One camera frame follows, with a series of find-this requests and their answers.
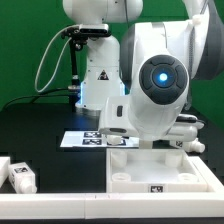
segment cable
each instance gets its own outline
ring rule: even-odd
[[[56,67],[55,67],[55,70],[54,70],[54,73],[53,73],[51,79],[48,81],[48,83],[47,83],[42,89],[39,90],[39,89],[38,89],[38,80],[39,80],[39,77],[40,77],[40,71],[41,71],[41,69],[42,69],[42,66],[43,66],[45,57],[46,57],[46,55],[47,55],[47,53],[48,53],[48,50],[49,50],[49,48],[50,48],[52,42],[50,42],[50,44],[48,45],[48,47],[47,47],[47,49],[46,49],[46,51],[45,51],[45,53],[44,53],[44,56],[43,56],[43,58],[42,58],[42,60],[41,60],[41,63],[40,63],[40,65],[39,65],[39,68],[38,68],[38,71],[37,71],[37,75],[36,75],[36,79],[35,79],[35,90],[36,90],[38,93],[42,93],[42,92],[43,92],[44,90],[46,90],[46,89],[49,87],[49,85],[52,83],[52,81],[53,81],[53,79],[55,78],[55,75],[56,75],[56,73],[57,73],[57,70],[58,70],[59,64],[60,64],[60,62],[61,62],[61,58],[62,58],[62,56],[63,56],[63,54],[64,54],[65,48],[67,47],[67,45],[68,45],[68,43],[69,43],[70,40],[71,40],[71,38],[68,39],[68,41],[65,43],[65,45],[64,45],[64,47],[63,47],[63,49],[62,49],[62,51],[61,51],[61,54],[60,54],[60,56],[59,56],[59,58],[58,58],[58,61],[57,61],[57,64],[56,64]]]
[[[124,0],[124,5],[125,5],[126,23],[127,23],[127,25],[128,25],[128,28],[129,28],[129,19],[128,19],[128,3],[127,3],[127,0]]]
[[[206,10],[206,8],[207,8],[207,6],[208,6],[208,2],[209,2],[209,0],[206,0],[206,1],[205,1],[205,3],[204,3],[204,5],[203,5],[203,8],[202,8],[200,14],[204,14],[204,13],[205,13],[205,10]]]
[[[40,93],[40,95],[37,95],[36,97],[34,97],[29,103],[34,103],[36,100],[38,100],[43,95],[46,95],[49,93],[54,93],[54,92],[59,92],[59,91],[65,91],[65,90],[68,90],[68,88],[57,88],[57,89],[47,90],[45,92]]]
[[[69,97],[69,96],[70,96],[70,94],[49,95],[49,96],[42,96],[42,95],[22,96],[22,97],[15,98],[15,99],[9,101],[8,103],[6,103],[3,106],[2,111],[5,110],[10,104],[12,104],[13,102],[18,101],[18,100],[24,100],[24,99],[35,98],[35,97],[47,98],[47,97]]]
[[[51,79],[49,80],[49,82],[48,82],[42,89],[39,90],[37,86],[38,86],[38,81],[39,81],[39,78],[40,78],[40,71],[41,71],[41,69],[42,69],[43,63],[44,63],[44,61],[45,61],[45,58],[46,58],[46,56],[47,56],[47,54],[48,54],[48,51],[49,51],[49,49],[50,49],[52,43],[55,41],[55,39],[56,39],[59,35],[61,35],[61,33],[62,33],[63,31],[65,31],[65,30],[67,30],[67,29],[69,29],[69,28],[75,28],[75,27],[78,27],[78,25],[69,26],[69,27],[66,27],[66,28],[60,30],[60,31],[59,31],[59,32],[52,38],[52,40],[51,40],[50,43],[48,44],[48,46],[47,46],[47,48],[46,48],[46,50],[45,50],[45,52],[44,52],[44,55],[43,55],[43,57],[42,57],[42,59],[41,59],[40,65],[39,65],[38,70],[37,70],[36,78],[35,78],[35,90],[36,90],[38,93],[42,93],[42,92],[43,92],[43,91],[44,91],[44,90],[51,84],[51,82],[52,82],[53,79],[55,78],[55,75],[56,75],[56,73],[57,73],[58,66],[59,66],[60,61],[61,61],[61,58],[62,58],[62,55],[63,55],[63,53],[64,53],[64,51],[65,51],[66,46],[68,45],[69,41],[71,40],[71,38],[69,38],[69,40],[65,43],[65,45],[64,45],[64,47],[63,47],[63,49],[62,49],[62,52],[61,52],[61,54],[60,54],[60,56],[59,56],[59,59],[58,59],[56,68],[55,68],[55,70],[54,70],[54,73],[53,73]]]

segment white platform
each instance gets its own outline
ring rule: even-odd
[[[207,184],[205,192],[4,194],[0,219],[224,217],[223,185],[200,158],[188,159]]]
[[[108,193],[207,192],[208,184],[183,150],[108,149]]]

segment black table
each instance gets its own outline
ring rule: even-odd
[[[192,109],[190,114],[206,120]],[[199,138],[202,160],[224,183],[224,132],[206,120]],[[67,104],[15,104],[0,112],[0,156],[26,162],[36,174],[38,193],[103,193],[106,148],[60,148],[66,130],[97,130],[98,118],[72,112]],[[0,193],[13,193],[6,181]],[[224,219],[33,220],[32,223],[224,223]],[[4,221],[4,223],[30,223]]]

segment white container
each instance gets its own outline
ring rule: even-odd
[[[9,181],[18,194],[35,194],[35,174],[26,163],[9,165]]]
[[[202,175],[184,150],[107,151],[107,193],[207,192]],[[114,154],[126,154],[122,166]]]
[[[0,157],[0,188],[9,175],[8,166],[10,164],[9,157]]]

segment green wall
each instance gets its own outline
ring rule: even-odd
[[[224,1],[215,1],[224,21]],[[181,0],[144,0],[139,22],[187,19]],[[0,108],[9,100],[36,94],[34,80],[41,57],[50,39],[72,24],[62,9],[62,0],[0,0]],[[112,24],[113,35],[121,40],[125,24]],[[64,41],[54,44],[43,67],[41,83],[51,76]],[[78,54],[79,73],[85,72],[85,51]],[[52,88],[70,84],[69,51],[65,52]],[[224,128],[224,74],[212,81],[193,81],[193,105]],[[50,102],[67,102],[51,99]]]

